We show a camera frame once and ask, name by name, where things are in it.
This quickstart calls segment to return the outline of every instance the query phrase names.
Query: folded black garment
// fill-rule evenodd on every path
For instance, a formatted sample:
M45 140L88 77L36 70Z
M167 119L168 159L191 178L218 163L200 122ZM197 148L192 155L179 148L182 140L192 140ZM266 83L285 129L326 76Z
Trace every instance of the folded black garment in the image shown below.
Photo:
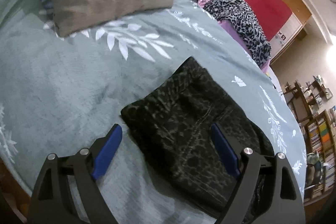
M214 216L236 180L220 161L210 126L218 122L243 146L274 155L264 133L192 57L159 88L123 108L121 116L149 164Z

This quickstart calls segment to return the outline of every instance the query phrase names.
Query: leopard print blanket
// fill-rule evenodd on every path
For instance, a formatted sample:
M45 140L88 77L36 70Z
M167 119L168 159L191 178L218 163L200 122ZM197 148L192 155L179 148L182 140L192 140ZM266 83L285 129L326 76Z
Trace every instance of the leopard print blanket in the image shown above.
M274 155L264 133L192 57L121 116L149 164L213 216L223 210L236 181L209 138L210 126L218 122L244 147Z
M261 68L270 58L271 45L251 7L244 0L210 0L204 10L217 21L228 20Z

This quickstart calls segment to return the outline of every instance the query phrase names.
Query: metal screw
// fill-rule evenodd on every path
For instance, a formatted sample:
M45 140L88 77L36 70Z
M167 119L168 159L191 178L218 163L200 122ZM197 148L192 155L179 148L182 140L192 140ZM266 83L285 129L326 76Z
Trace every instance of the metal screw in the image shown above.
M284 153L278 153L278 157L283 160L286 158L286 155Z
M81 151L79 152L81 155L85 156L89 153L89 150L87 148L82 148Z
M244 148L244 152L245 152L245 154L251 155L253 153L253 150L251 148L247 147L247 148Z
M54 158L56 158L56 155L54 153L48 155L48 160L53 160Z

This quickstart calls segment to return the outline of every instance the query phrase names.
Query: blue gripper pad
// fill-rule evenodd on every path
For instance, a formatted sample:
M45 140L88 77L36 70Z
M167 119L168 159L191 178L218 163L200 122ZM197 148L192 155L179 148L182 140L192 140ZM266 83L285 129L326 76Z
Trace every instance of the blue gripper pad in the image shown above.
M238 157L215 123L210 127L210 138L227 173L237 179L240 175Z
M95 181L106 174L107 168L109 168L111 160L113 159L122 138L122 128L120 125L117 125L94 160L94 169L91 176Z

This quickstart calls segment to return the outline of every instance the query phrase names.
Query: red panel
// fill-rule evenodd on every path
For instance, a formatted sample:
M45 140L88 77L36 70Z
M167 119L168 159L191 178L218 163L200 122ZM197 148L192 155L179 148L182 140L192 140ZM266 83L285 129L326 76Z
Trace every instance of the red panel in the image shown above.
M282 0L245 0L258 18L265 36L270 41L292 15Z

